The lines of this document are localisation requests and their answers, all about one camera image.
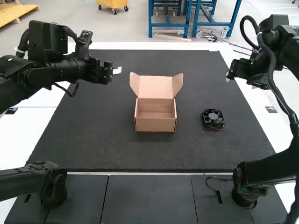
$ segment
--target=open cardboard box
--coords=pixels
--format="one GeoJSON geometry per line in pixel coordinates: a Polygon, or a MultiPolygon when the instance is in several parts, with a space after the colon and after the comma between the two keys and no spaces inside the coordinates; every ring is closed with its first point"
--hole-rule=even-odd
{"type": "Polygon", "coordinates": [[[183,86],[183,74],[173,77],[139,76],[130,73],[130,86],[137,96],[137,132],[175,132],[177,109],[174,97],[183,86]]]}

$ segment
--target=blue metal frame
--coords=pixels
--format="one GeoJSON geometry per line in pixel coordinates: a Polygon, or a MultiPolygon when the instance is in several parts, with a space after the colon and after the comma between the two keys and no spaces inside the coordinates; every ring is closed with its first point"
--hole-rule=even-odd
{"type": "Polygon", "coordinates": [[[181,7],[182,7],[182,0],[175,0],[178,4],[172,4],[173,1],[167,0],[149,0],[149,38],[153,37],[153,27],[183,27],[184,31],[184,38],[187,38],[188,31],[189,31],[189,21],[191,15],[191,5],[188,7],[188,13],[186,16],[185,23],[171,23],[168,7],[177,7],[178,8],[178,16],[181,15],[181,7]],[[166,23],[152,23],[151,17],[153,16],[154,7],[164,7],[165,9],[165,16],[166,16],[166,23]]]}
{"type": "MultiPolygon", "coordinates": [[[[184,4],[184,11],[183,15],[187,14],[188,5],[190,0],[185,0],[184,4]]],[[[211,15],[214,15],[215,9],[216,9],[217,0],[210,0],[210,1],[203,1],[202,5],[212,7],[211,15]]],[[[192,0],[192,6],[197,6],[196,0],[192,0]]]]}
{"type": "Polygon", "coordinates": [[[212,0],[211,1],[211,4],[213,5],[213,9],[212,9],[211,13],[206,11],[206,9],[204,8],[204,6],[209,6],[209,5],[206,4],[206,2],[202,2],[201,0],[196,0],[196,9],[195,9],[192,37],[196,37],[197,26],[229,27],[229,31],[228,31],[226,37],[230,37],[232,35],[232,32],[233,32],[233,28],[234,28],[234,25],[235,25],[235,20],[237,18],[238,12],[239,12],[241,1],[242,0],[237,0],[230,22],[215,22],[212,18],[212,15],[214,15],[217,0],[212,0]],[[198,22],[199,10],[200,9],[203,12],[203,14],[205,15],[205,17],[207,18],[208,22],[198,22]]]}

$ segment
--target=black mat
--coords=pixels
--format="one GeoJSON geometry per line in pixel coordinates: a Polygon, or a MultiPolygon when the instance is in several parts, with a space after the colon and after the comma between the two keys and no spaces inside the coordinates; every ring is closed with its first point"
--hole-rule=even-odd
{"type": "MultiPolygon", "coordinates": [[[[230,175],[219,177],[231,178],[230,175]]],[[[220,191],[222,204],[219,204],[216,194],[205,185],[206,178],[204,175],[191,176],[198,223],[284,223],[287,213],[275,188],[269,189],[266,197],[259,197],[254,209],[245,210],[237,206],[231,197],[233,182],[209,180],[208,183],[220,191]]]]}
{"type": "Polygon", "coordinates": [[[5,224],[99,224],[107,187],[107,175],[68,175],[68,198],[59,207],[47,210],[37,194],[19,196],[5,224]]]}
{"type": "Polygon", "coordinates": [[[101,224],[197,224],[189,175],[112,175],[101,224]]]}
{"type": "Polygon", "coordinates": [[[123,66],[103,86],[80,82],[75,98],[64,96],[28,163],[49,160],[68,170],[226,171],[274,150],[235,82],[226,83],[219,52],[92,50],[123,66]],[[184,73],[178,93],[175,133],[136,133],[135,95],[129,73],[173,76],[184,73]],[[226,130],[206,130],[204,108],[221,109],[226,130]]]}
{"type": "Polygon", "coordinates": [[[206,185],[207,175],[68,175],[68,199],[44,210],[33,194],[20,196],[5,224],[273,224],[286,210],[275,189],[244,210],[231,198],[232,182],[210,180],[223,204],[206,185]]]}

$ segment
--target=black robotic arm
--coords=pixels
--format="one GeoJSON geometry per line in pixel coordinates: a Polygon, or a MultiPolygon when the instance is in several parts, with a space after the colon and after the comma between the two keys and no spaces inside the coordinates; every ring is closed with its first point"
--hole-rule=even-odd
{"type": "Polygon", "coordinates": [[[41,205],[52,209],[67,198],[66,169],[52,162],[33,164],[0,171],[0,202],[9,198],[38,193],[41,205]]]}
{"type": "MultiPolygon", "coordinates": [[[[70,28],[54,23],[31,21],[20,40],[16,56],[0,58],[0,114],[28,99],[41,88],[55,85],[70,97],[75,96],[78,80],[108,84],[121,68],[112,62],[89,56],[91,31],[77,36],[70,28]],[[68,36],[76,43],[75,52],[67,55],[68,36]],[[57,82],[76,84],[73,93],[57,82]]],[[[35,162],[27,166],[0,171],[0,201],[19,195],[38,193],[41,205],[54,208],[67,197],[66,170],[52,162],[35,162]]]]}
{"type": "MultiPolygon", "coordinates": [[[[298,177],[299,122],[276,87],[273,72],[286,66],[299,80],[299,28],[289,26],[287,16],[281,15],[272,15],[259,26],[252,17],[245,16],[240,28],[244,39],[254,50],[249,60],[234,60],[226,78],[233,80],[239,77],[246,79],[250,85],[271,89],[289,116],[293,134],[287,150],[258,161],[241,162],[234,169],[232,197],[239,206],[252,209],[258,197],[267,194],[269,187],[298,177]],[[246,20],[253,24],[259,46],[245,35],[243,25],[246,20]]],[[[29,98],[43,87],[51,89],[53,84],[58,86],[56,82],[68,81],[78,85],[77,80],[83,79],[92,83],[109,83],[114,68],[112,63],[102,65],[99,59],[89,56],[91,35],[90,31],[83,31],[77,37],[68,27],[31,21],[21,38],[17,55],[0,58],[0,111],[29,98]],[[70,55],[64,55],[67,53],[67,36],[76,42],[76,51],[70,55]],[[23,59],[25,51],[28,51],[28,60],[23,59]]],[[[39,192],[44,206],[58,206],[66,197],[65,177],[66,171],[50,162],[0,171],[0,195],[3,195],[0,201],[39,192]],[[45,203],[49,198],[52,203],[45,203]]],[[[294,224],[299,215],[299,181],[295,197],[285,224],[294,224]]]]}
{"type": "Polygon", "coordinates": [[[275,85],[273,73],[287,67],[299,80],[299,27],[289,26],[287,15],[271,15],[259,26],[245,16],[240,23],[244,39],[253,47],[250,59],[233,60],[227,72],[227,81],[235,77],[263,90],[272,90],[278,104],[288,115],[293,140],[288,149],[257,161],[241,162],[234,169],[233,200],[246,209],[255,208],[259,196],[266,196],[268,188],[278,183],[295,181],[295,202],[285,224],[294,224],[299,216],[299,120],[287,105],[275,85]],[[244,22],[253,25],[259,46],[253,44],[244,32],[244,22]]]}
{"type": "Polygon", "coordinates": [[[41,88],[51,90],[55,85],[73,97],[80,79],[99,84],[111,82],[112,76],[116,75],[112,62],[102,63],[89,56],[92,35],[91,31],[83,30],[77,37],[66,26],[30,21],[16,56],[0,58],[0,113],[28,99],[41,88]],[[68,36],[74,39],[76,49],[65,55],[68,36]],[[28,59],[23,59],[26,51],[28,59]],[[75,91],[70,93],[57,84],[61,81],[76,84],[75,91]]]}

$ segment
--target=sticker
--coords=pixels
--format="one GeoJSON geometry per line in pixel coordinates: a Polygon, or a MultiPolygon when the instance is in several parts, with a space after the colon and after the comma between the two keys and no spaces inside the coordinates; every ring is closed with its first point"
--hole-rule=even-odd
{"type": "Polygon", "coordinates": [[[265,106],[265,107],[269,113],[277,113],[277,111],[273,106],[265,106]]]}
{"type": "Polygon", "coordinates": [[[5,114],[14,114],[18,110],[17,107],[11,107],[9,108],[5,114]]]}

